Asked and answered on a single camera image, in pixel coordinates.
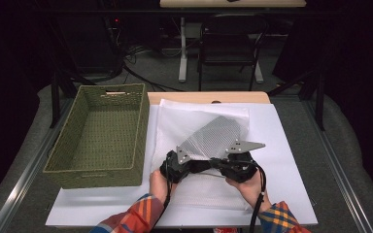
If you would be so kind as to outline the green woven basket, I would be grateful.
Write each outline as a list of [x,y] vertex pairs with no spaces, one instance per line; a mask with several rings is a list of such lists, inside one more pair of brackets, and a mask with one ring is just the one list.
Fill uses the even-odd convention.
[[149,115],[142,83],[82,85],[43,173],[64,189],[140,185]]

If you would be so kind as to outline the black metal stand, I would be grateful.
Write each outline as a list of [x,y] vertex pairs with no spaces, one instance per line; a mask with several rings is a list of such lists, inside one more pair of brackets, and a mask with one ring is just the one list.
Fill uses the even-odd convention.
[[317,70],[310,70],[306,73],[300,75],[299,77],[283,83],[278,87],[267,92],[269,97],[275,96],[282,93],[283,91],[291,88],[297,83],[302,83],[300,90],[298,92],[298,98],[300,100],[310,100],[313,94],[315,97],[315,122],[320,130],[324,130],[323,126],[323,101],[324,101],[324,76],[323,73]]
[[60,120],[60,95],[62,91],[67,98],[74,98],[78,92],[75,83],[94,85],[94,82],[65,69],[57,69],[51,78],[51,128],[54,128]]

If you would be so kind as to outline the white table sheet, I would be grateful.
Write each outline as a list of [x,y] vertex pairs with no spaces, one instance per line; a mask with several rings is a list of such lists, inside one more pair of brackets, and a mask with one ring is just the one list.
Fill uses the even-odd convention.
[[[264,148],[252,152],[266,173],[267,194],[273,202],[284,201],[302,225],[318,223],[300,176],[276,108],[272,104],[227,103],[229,109],[250,111],[251,142]],[[126,211],[149,189],[149,172],[158,164],[156,151],[159,107],[150,108],[143,182],[140,186],[60,189],[46,225],[57,228],[92,227],[101,220]],[[252,210],[236,188],[220,173],[189,175],[176,188],[158,228],[246,227]]]

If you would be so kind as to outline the person's right hand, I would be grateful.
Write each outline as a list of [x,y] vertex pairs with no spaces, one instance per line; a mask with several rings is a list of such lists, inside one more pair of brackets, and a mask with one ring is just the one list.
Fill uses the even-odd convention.
[[[241,193],[243,198],[248,202],[248,204],[254,209],[256,201],[259,194],[261,193],[261,176],[256,172],[250,180],[247,180],[243,183],[237,183],[229,178],[226,178],[225,181],[237,188]],[[272,204],[268,198],[267,191],[264,191],[263,201],[260,204],[259,212],[265,212],[272,207]]]

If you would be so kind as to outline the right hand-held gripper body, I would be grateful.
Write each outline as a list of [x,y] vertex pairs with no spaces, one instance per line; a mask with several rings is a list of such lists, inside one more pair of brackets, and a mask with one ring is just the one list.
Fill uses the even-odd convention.
[[237,183],[248,181],[261,170],[261,167],[254,161],[251,151],[264,147],[263,143],[235,140],[225,150],[227,158],[223,174]]

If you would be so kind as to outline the metal floor rail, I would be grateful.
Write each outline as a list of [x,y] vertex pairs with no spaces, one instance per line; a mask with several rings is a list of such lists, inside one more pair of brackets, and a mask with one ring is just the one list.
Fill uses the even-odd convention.
[[45,137],[40,141],[39,147],[34,151],[33,156],[28,160],[27,165],[22,170],[17,182],[8,194],[5,203],[0,208],[0,233],[5,233],[11,221],[15,217],[19,206],[27,194],[34,179],[42,172],[42,167],[47,161],[55,140],[57,139],[60,128],[66,119],[66,114],[72,106],[72,99],[66,99],[62,102],[60,117],[53,128],[48,127]]
[[343,200],[355,222],[356,228],[359,233],[373,233],[373,227],[362,208],[360,201],[354,191],[344,168],[342,167],[337,154],[330,143],[327,133],[322,130],[315,119],[315,108],[312,103],[305,101],[302,103],[307,112],[308,119],[313,123],[313,128],[318,135],[320,142],[324,148],[325,159],[332,176],[337,183],[338,189],[343,197]]

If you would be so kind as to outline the black folding chair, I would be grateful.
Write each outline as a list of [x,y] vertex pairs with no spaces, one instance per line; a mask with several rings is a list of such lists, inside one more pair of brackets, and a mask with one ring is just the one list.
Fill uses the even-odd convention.
[[197,61],[198,89],[202,89],[204,66],[251,67],[249,90],[256,78],[262,40],[269,29],[261,15],[218,14],[208,17],[200,27]]

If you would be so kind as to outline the black cloth garment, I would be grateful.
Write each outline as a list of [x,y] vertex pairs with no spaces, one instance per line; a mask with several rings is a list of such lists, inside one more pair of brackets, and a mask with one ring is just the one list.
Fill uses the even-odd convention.
[[181,143],[180,149],[194,160],[223,158],[226,149],[247,132],[246,125],[236,119],[218,116],[193,132]]

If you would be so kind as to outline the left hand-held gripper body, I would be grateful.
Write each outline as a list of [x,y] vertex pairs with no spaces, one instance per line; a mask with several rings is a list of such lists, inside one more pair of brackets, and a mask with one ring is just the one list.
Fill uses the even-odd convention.
[[161,175],[170,183],[179,183],[189,174],[191,157],[179,146],[170,150],[159,167]]

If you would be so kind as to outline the white mesh laundry bag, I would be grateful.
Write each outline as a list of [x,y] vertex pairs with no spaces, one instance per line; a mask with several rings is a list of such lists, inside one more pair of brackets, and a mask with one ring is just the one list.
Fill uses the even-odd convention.
[[[248,139],[250,110],[246,107],[161,100],[157,113],[152,168],[157,169],[170,150],[175,150],[176,146],[180,146],[193,132],[216,117],[233,118],[246,125],[248,132],[240,141]],[[170,204],[230,210],[249,208],[239,191],[225,181],[220,171],[213,168],[197,174],[188,174],[182,179],[171,197]]]

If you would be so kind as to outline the dark equipment cabinet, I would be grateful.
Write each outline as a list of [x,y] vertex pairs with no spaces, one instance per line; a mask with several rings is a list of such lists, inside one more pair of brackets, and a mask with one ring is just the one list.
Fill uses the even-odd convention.
[[108,17],[59,17],[59,27],[73,61],[83,74],[118,74],[122,59],[115,44],[117,28]]

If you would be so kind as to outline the person's left hand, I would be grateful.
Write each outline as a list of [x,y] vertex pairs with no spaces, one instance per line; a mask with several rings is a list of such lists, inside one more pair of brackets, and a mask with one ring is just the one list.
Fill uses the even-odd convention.
[[149,194],[156,197],[161,203],[164,203],[167,196],[171,196],[176,188],[176,183],[172,183],[167,187],[167,180],[162,176],[159,170],[154,170],[150,174]]

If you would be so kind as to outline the white-legged desk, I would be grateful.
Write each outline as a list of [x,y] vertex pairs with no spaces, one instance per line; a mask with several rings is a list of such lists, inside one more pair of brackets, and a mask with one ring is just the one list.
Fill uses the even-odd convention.
[[[301,8],[306,0],[159,0],[161,8]],[[187,80],[186,23],[181,17],[181,59],[178,80]]]

